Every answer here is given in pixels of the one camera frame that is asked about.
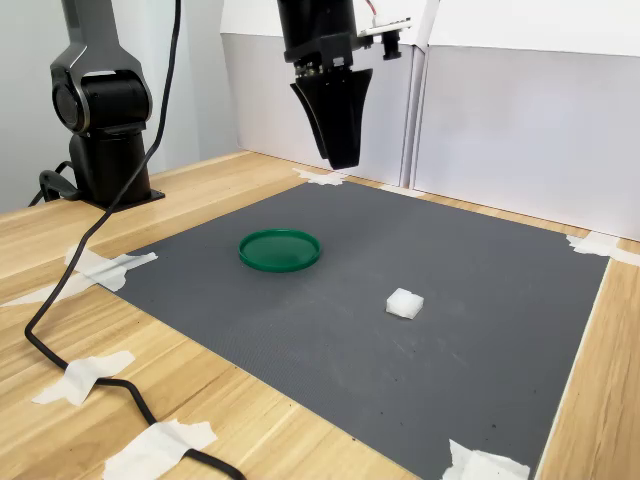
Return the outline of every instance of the white cube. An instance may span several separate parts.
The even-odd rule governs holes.
[[[422,310],[424,298],[403,288],[398,288],[387,299],[387,312],[402,318],[413,320]]]

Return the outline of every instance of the white foam block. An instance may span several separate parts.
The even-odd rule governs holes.
[[[413,320],[418,312],[422,310],[423,304],[424,298],[403,288],[398,288],[387,299],[387,312]]]
[[[183,425],[158,422],[105,462],[105,480],[151,480],[178,464],[190,448],[202,450],[217,440],[209,422]]]

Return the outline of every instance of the black cable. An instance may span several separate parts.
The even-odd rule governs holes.
[[[62,173],[66,167],[69,167],[70,169],[73,170],[73,165],[71,164],[71,162],[69,160],[65,160],[64,162],[62,162],[60,165],[57,166],[56,173]],[[33,197],[33,200],[31,200],[29,205],[27,205],[27,208],[33,207],[34,205],[36,205],[40,200],[42,200],[43,196],[44,194],[42,193],[42,190],[40,190],[38,193],[36,193],[36,196]]]
[[[142,162],[140,163],[136,171],[133,173],[133,175],[131,175],[131,178],[129,178],[127,183],[118,192],[118,195],[116,195],[116,198],[113,200],[111,205],[109,205],[109,208],[107,208],[107,210],[104,212],[102,217],[100,217],[100,219],[91,228],[89,228],[89,230],[87,230],[87,232],[82,236],[82,239],[78,244],[78,248],[76,249],[76,252],[73,254],[73,258],[69,262],[69,266],[67,267],[64,274],[62,275],[62,278],[60,279],[60,281],[55,286],[55,288],[53,289],[49,297],[45,300],[45,302],[38,309],[36,314],[33,316],[33,318],[29,321],[29,323],[24,329],[24,335],[25,337],[27,337],[27,340],[29,340],[38,350],[40,350],[40,352],[42,352],[45,357],[47,357],[49,360],[51,360],[53,363],[55,363],[58,367],[60,367],[63,370],[67,368],[68,363],[65,362],[58,355],[56,355],[44,343],[42,343],[33,334],[33,329],[38,324],[40,319],[42,319],[42,317],[47,312],[47,310],[49,310],[49,307],[51,307],[55,299],[58,297],[58,295],[66,285],[67,281],[69,280],[69,277],[73,273],[73,270],[75,269],[78,263],[78,260],[80,259],[80,255],[82,254],[82,251],[84,250],[84,247],[86,246],[89,238],[91,238],[91,236],[94,233],[96,233],[96,231],[98,231],[98,229],[109,219],[109,217],[113,213],[116,206],[120,203],[122,196],[129,189],[133,181],[144,169],[144,167],[146,167],[147,163],[149,163],[149,159],[153,156],[153,154],[156,152],[156,150],[160,146],[160,142],[162,141],[162,135],[164,133],[165,121],[167,118],[169,92],[171,91],[171,82],[173,81],[173,71],[175,68],[175,61],[176,61],[176,49],[178,45],[178,36],[180,33],[180,17],[181,17],[181,0],[176,0],[173,32],[171,34],[171,49],[169,51],[169,67],[167,69],[167,78],[164,84],[162,106],[160,108],[160,121],[158,123],[158,133],[156,135],[155,141],[153,142],[153,145],[151,145],[151,148],[149,148],[149,150],[145,154],[144,159],[142,160]],[[140,409],[140,412],[144,416],[147,423],[149,425],[153,425],[154,423],[156,423],[157,421],[156,418],[151,413],[151,410],[149,410],[149,407],[147,406],[144,399],[142,398],[140,391],[133,383],[129,382],[128,380],[120,380],[117,378],[99,378],[96,381],[96,385],[106,385],[106,386],[126,388],[127,390],[129,390],[129,393],[131,393],[133,400],[136,402],[136,405]],[[197,460],[217,470],[220,470],[221,472],[224,472],[227,475],[229,475],[234,480],[246,480],[245,476],[242,474],[242,472],[240,472],[240,470],[204,452],[199,452],[197,450],[190,449],[187,451],[187,453],[185,453],[185,457],[193,458],[194,460]]]

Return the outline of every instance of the white panel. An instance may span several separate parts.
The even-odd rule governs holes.
[[[291,90],[294,71],[282,61],[280,37],[224,34],[223,45],[235,104],[241,148],[330,168],[316,147],[311,127]],[[398,185],[402,164],[411,50],[382,60],[382,47],[355,52],[357,69],[373,68],[362,124],[360,165],[344,173]]]
[[[429,44],[640,56],[640,2],[443,0]]]
[[[407,188],[411,179],[411,165],[413,162],[413,149],[415,148],[416,127],[420,125],[418,110],[420,107],[420,95],[424,85],[423,75],[426,55],[418,48],[413,49],[413,62],[411,67],[411,83],[409,89],[409,101],[407,102],[407,123],[404,132],[404,148],[402,154],[402,169],[400,172],[400,186]]]
[[[432,47],[415,188],[640,239],[640,60]]]
[[[427,30],[430,30],[433,22],[433,14],[437,8],[438,0],[372,0],[377,11],[378,18],[384,22],[403,20],[411,17],[414,27],[400,33],[400,42],[407,45],[421,45],[426,47],[428,35],[419,37],[421,24],[425,11],[427,14]],[[356,16],[356,28],[358,31],[372,26],[373,14],[365,0],[353,0],[353,8]],[[282,36],[282,26],[278,14],[276,0],[226,0],[222,14],[222,33],[238,33],[245,35]]]

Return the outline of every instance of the gray mat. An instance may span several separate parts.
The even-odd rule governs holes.
[[[263,228],[315,235],[293,274],[237,246]],[[346,183],[304,184],[135,253],[118,295],[413,473],[449,439],[535,470],[607,259],[564,235]],[[402,287],[415,320],[386,314]]]

